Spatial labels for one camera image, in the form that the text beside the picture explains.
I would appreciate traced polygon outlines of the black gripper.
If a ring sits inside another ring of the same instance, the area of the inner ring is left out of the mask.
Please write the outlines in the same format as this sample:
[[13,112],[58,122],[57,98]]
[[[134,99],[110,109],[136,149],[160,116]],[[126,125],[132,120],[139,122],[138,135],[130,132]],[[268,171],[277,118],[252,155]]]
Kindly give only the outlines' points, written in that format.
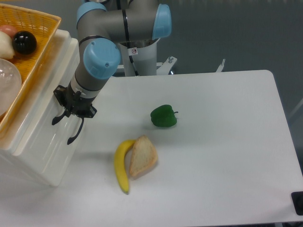
[[67,145],[72,144],[80,135],[83,125],[84,118],[93,118],[97,113],[97,109],[92,105],[95,98],[84,98],[81,95],[81,91],[74,91],[71,85],[58,87],[53,91],[60,106],[64,108],[64,112],[60,116],[56,116],[52,119],[52,125],[59,123],[65,116],[70,117],[71,114],[81,118],[81,123],[76,134],[69,137]]

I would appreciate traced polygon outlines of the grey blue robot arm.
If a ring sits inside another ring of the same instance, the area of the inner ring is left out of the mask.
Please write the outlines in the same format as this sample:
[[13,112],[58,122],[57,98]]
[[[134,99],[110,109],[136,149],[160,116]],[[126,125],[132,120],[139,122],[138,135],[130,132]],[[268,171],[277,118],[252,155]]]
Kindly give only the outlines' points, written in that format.
[[93,118],[97,110],[92,102],[121,61],[117,44],[158,40],[172,31],[171,11],[157,0],[132,0],[128,8],[108,10],[105,1],[86,0],[77,10],[80,62],[67,87],[54,91],[64,112],[52,120],[56,125],[64,117]]

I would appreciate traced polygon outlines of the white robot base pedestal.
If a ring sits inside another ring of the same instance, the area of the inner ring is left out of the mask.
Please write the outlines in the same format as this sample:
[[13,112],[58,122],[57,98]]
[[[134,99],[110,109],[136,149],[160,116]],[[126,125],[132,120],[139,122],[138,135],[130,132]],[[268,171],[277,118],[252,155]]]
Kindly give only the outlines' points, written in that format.
[[135,69],[139,76],[153,76],[157,71],[157,43],[156,40],[143,40],[118,44],[121,53],[121,63],[116,75],[135,76]]

